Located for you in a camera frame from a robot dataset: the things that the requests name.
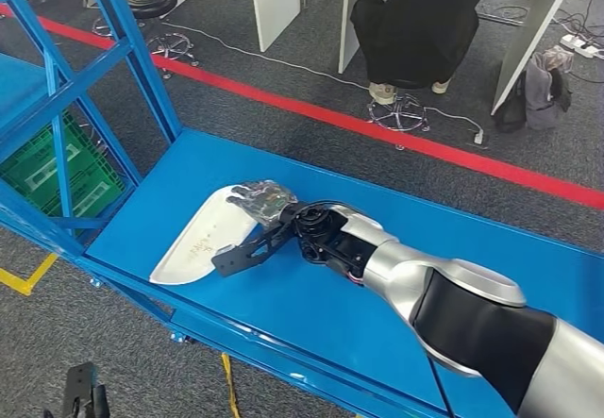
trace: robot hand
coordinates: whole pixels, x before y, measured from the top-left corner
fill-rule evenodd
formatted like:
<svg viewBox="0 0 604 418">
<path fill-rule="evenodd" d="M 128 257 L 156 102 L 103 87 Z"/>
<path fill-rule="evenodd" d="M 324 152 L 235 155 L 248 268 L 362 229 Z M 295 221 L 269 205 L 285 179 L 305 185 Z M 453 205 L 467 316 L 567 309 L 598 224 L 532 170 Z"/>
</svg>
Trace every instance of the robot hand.
<svg viewBox="0 0 604 418">
<path fill-rule="evenodd" d="M 244 182 L 233 187 L 233 192 L 238 196 L 230 196 L 227 201 L 245 210 L 264 227 L 279 223 L 283 209 L 297 202 L 293 193 L 272 180 Z"/>
<path fill-rule="evenodd" d="M 604 346 L 527 307 L 513 281 L 403 245 L 342 203 L 293 203 L 279 219 L 279 226 L 212 261 L 228 276 L 263 262 L 295 237 L 304 259 L 379 294 L 431 359 L 459 374 L 482 376 L 521 418 L 602 416 Z M 260 250 L 263 245 L 268 249 Z M 229 265 L 235 268 L 226 270 Z"/>
</svg>

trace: yellow floor tape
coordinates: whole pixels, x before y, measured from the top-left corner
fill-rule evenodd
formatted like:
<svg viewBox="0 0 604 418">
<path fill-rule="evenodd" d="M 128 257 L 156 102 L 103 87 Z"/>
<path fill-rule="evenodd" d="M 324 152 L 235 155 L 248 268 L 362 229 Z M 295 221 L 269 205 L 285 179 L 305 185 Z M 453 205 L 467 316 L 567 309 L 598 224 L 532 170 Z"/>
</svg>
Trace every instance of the yellow floor tape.
<svg viewBox="0 0 604 418">
<path fill-rule="evenodd" d="M 224 375 L 227 376 L 227 383 L 229 384 L 229 406 L 231 408 L 233 418 L 241 418 L 239 410 L 237 408 L 237 397 L 235 395 L 235 387 L 233 384 L 231 358 L 224 352 L 223 352 L 221 356 L 222 367 L 224 368 Z"/>
<path fill-rule="evenodd" d="M 0 269 L 0 283 L 6 284 L 11 289 L 23 295 L 32 295 L 33 287 L 54 264 L 57 259 L 58 259 L 58 256 L 54 253 L 48 255 L 35 269 L 32 276 L 27 279 L 19 278 L 5 269 Z"/>
</svg>

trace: white tray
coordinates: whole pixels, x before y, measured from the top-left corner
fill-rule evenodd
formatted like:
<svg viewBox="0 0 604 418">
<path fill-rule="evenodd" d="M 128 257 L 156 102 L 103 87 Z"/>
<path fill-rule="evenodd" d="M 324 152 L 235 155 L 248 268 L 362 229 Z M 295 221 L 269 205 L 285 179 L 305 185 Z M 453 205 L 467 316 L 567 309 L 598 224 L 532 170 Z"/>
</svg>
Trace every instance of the white tray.
<svg viewBox="0 0 604 418">
<path fill-rule="evenodd" d="M 156 267 L 149 281 L 164 285 L 192 283 L 214 270 L 211 259 L 227 245 L 245 241 L 256 220 L 227 203 L 233 186 L 211 194 Z"/>
</svg>

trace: gray carpet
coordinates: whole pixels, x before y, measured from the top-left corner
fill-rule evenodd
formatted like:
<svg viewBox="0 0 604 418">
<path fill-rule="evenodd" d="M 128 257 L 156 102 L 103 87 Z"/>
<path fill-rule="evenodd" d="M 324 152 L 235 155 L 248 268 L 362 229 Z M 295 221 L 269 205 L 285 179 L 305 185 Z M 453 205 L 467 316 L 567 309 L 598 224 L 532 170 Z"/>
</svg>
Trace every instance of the gray carpet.
<svg viewBox="0 0 604 418">
<path fill-rule="evenodd" d="M 267 55 L 335 74 L 341 0 L 309 0 L 310 8 L 288 27 Z M 493 7 L 492 1 L 485 1 Z M 604 23 L 604 0 L 594 0 L 593 24 Z M 570 11 L 585 2 L 566 2 Z M 41 15 L 89 28 L 97 11 L 79 0 L 48 0 L 35 6 Z M 200 27 L 228 43 L 257 52 L 251 0 L 189 0 L 170 16 L 174 24 Z M 482 22 L 450 92 L 418 95 L 426 104 L 472 117 L 491 135 L 479 152 L 551 176 L 604 189 L 602 153 L 602 86 L 572 81 L 573 105 L 567 124 L 556 130 L 495 132 L 488 115 L 497 67 L 516 28 Z M 563 34 L 550 27 L 541 48 Z M 54 37 L 76 69 L 98 52 Z M 261 89 L 366 118 L 367 95 L 327 78 L 253 59 L 226 50 L 191 33 L 202 67 Z M 0 51 L 30 61 L 39 57 L 17 24 L 0 21 Z M 604 78 L 596 60 L 577 59 L 578 74 Z M 365 84 L 362 55 L 353 58 L 344 79 Z M 601 250 L 602 213 L 470 172 L 385 143 L 322 125 L 228 92 L 174 76 L 166 83 L 185 124 L 350 176 L 522 227 L 565 242 Z M 91 90 L 91 95 L 143 171 L 165 149 L 143 99 L 123 64 Z M 473 150 L 468 127 L 433 116 L 432 131 L 418 136 Z M 26 276 L 45 253 L 0 231 L 0 266 Z M 211 416 L 230 413 L 218 354 L 201 344 L 170 343 L 168 331 L 124 299 L 91 290 L 87 278 L 63 262 L 43 278 L 30 298 L 0 287 L 0 416 L 39 416 L 43 406 L 58 410 L 65 371 L 92 360 L 109 387 L 115 416 Z M 336 417 L 345 412 L 281 381 L 236 362 L 240 409 L 248 417 Z"/>
</svg>

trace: black clothing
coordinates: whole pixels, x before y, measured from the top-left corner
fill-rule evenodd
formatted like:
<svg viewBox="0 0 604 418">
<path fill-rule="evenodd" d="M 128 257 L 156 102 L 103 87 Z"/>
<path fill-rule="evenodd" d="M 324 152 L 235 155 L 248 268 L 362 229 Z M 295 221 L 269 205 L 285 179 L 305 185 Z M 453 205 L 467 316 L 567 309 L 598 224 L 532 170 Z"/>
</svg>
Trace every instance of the black clothing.
<svg viewBox="0 0 604 418">
<path fill-rule="evenodd" d="M 444 83 L 478 28 L 480 0 L 358 0 L 350 20 L 369 80 Z"/>
</svg>

